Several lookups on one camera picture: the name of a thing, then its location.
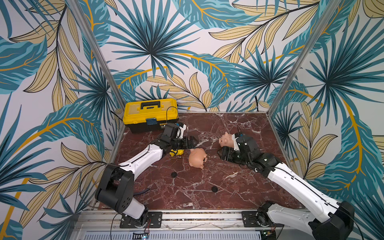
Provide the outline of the yellow piggy bank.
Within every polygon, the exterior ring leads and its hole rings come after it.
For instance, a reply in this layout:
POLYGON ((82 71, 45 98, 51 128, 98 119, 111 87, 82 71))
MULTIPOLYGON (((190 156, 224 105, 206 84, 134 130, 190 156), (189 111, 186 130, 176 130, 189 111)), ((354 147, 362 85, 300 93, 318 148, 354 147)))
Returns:
POLYGON ((170 151, 170 156, 175 157, 175 156, 182 156, 184 154, 185 150, 171 150, 170 151))

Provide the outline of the orange piggy bank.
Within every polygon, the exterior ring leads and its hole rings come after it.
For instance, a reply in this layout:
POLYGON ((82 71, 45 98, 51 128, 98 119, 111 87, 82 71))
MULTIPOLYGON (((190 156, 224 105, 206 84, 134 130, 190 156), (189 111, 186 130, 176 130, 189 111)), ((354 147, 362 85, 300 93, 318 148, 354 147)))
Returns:
POLYGON ((189 165, 193 168, 203 169, 204 163, 208 160, 208 155, 204 149, 195 148, 191 149, 189 155, 189 165))

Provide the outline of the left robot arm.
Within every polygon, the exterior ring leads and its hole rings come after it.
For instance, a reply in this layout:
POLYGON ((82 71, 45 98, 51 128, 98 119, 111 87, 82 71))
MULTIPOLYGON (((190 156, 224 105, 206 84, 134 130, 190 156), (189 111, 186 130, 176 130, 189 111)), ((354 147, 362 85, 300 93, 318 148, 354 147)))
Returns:
POLYGON ((145 219, 146 207, 134 198, 134 183, 137 177, 153 163, 161 160, 171 150, 194 149, 198 139, 183 138, 156 139, 136 156, 119 165, 108 165, 102 175, 95 198, 118 214, 133 219, 145 219))

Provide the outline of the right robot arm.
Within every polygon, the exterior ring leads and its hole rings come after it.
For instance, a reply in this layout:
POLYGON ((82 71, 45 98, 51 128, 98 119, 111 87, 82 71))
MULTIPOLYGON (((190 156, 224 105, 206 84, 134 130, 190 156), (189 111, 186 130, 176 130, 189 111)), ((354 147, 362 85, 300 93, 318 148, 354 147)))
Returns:
POLYGON ((241 132, 225 133, 219 139, 221 160, 245 166, 278 184, 307 209, 289 209, 267 201, 253 219, 258 226, 281 224, 313 236, 316 240, 346 240, 354 229, 355 209, 321 193, 300 178, 271 153, 263 153, 257 142, 241 132))

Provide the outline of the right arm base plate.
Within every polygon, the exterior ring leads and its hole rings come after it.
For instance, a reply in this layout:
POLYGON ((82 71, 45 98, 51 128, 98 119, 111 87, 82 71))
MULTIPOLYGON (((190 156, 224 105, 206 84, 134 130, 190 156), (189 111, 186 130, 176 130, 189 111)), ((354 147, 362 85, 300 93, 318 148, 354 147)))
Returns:
POLYGON ((243 211, 241 215, 245 228, 275 228, 283 226, 282 224, 273 223, 266 213, 260 213, 259 211, 243 211))

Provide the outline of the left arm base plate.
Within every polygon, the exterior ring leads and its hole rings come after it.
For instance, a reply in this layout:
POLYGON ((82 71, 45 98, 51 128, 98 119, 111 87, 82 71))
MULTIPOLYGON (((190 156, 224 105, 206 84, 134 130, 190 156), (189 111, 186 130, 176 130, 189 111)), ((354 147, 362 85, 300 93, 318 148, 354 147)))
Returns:
POLYGON ((162 226, 162 212, 144 212, 139 219, 134 219, 128 215, 123 215, 120 222, 120 229, 139 229, 149 227, 159 229, 162 226))

